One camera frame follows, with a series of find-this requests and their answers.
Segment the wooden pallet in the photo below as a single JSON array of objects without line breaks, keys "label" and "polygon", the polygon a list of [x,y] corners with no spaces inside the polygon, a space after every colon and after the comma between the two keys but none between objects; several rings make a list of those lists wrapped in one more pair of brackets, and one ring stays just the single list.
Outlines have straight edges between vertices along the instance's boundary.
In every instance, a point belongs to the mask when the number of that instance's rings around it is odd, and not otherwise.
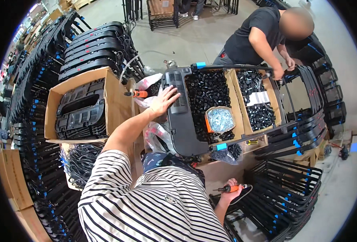
[{"label": "wooden pallet", "polygon": [[79,9],[81,9],[82,7],[84,7],[87,4],[92,3],[94,0],[78,0],[76,2],[74,2],[74,7],[76,9],[76,11],[78,11]]}]

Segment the gray pants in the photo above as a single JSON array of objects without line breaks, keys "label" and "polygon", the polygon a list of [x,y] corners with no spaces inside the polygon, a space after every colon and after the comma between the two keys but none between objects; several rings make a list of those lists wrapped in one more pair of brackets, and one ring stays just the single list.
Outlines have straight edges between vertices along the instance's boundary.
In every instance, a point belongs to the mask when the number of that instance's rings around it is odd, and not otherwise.
[{"label": "gray pants", "polygon": [[[193,15],[199,16],[201,14],[201,12],[204,8],[204,1],[205,0],[197,0],[196,9],[195,9],[195,12],[193,13]],[[190,3],[191,3],[191,0],[182,0],[182,6],[180,8],[181,14],[188,12],[188,10],[190,9]]]},{"label": "gray pants", "polygon": [[216,59],[213,61],[212,65],[233,65],[232,60],[227,56],[224,48],[220,51]]}]

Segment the hand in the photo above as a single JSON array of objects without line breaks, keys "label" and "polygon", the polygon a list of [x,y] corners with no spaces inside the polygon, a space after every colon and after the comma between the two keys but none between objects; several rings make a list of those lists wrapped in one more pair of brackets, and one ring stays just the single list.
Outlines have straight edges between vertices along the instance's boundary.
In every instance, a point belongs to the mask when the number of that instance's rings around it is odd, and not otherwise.
[{"label": "hand", "polygon": [[281,80],[284,74],[284,70],[282,66],[280,66],[279,68],[274,68],[273,74],[274,74],[274,80]]},{"label": "hand", "polygon": [[175,92],[177,92],[177,88],[173,88],[173,85],[165,88],[161,95],[157,96],[150,107],[148,108],[155,117],[159,117],[166,112],[168,107],[177,100],[181,93],[177,93],[172,96]]},{"label": "hand", "polygon": [[291,57],[288,57],[286,58],[286,64],[289,68],[287,68],[287,70],[289,71],[292,71],[294,70],[295,68],[295,61],[291,58]]},{"label": "hand", "polygon": [[[230,185],[232,187],[232,186],[236,186],[237,184],[238,184],[238,182],[236,181],[236,179],[232,178],[232,179],[229,179],[224,186]],[[230,193],[222,192],[220,200],[224,200],[224,201],[228,202],[228,204],[230,204],[234,198],[236,198],[237,196],[240,195],[242,190],[243,190],[243,187],[241,184],[239,184],[239,188],[237,191],[230,192]]]}]

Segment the white sneaker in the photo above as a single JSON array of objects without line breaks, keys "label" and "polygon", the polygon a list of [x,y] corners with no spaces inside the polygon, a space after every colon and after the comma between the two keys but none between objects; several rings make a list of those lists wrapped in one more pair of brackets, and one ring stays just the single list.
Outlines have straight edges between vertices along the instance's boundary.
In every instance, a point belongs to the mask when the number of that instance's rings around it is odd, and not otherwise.
[{"label": "white sneaker", "polygon": [[188,16],[188,13],[184,13],[184,14],[178,13],[178,16],[186,18]]}]

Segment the orange electric screwdriver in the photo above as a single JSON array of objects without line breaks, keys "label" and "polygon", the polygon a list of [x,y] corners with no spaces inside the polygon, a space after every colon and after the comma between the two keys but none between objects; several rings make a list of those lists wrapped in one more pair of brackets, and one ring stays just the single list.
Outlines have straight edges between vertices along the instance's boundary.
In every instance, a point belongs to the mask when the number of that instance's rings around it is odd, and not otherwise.
[{"label": "orange electric screwdriver", "polygon": [[147,98],[147,91],[134,90],[133,92],[125,92],[125,96],[132,96],[134,98]]},{"label": "orange electric screwdriver", "polygon": [[214,191],[218,191],[218,192],[234,192],[237,191],[239,189],[239,185],[235,185],[235,186],[230,186],[230,185],[225,185],[222,188],[218,188]]}]

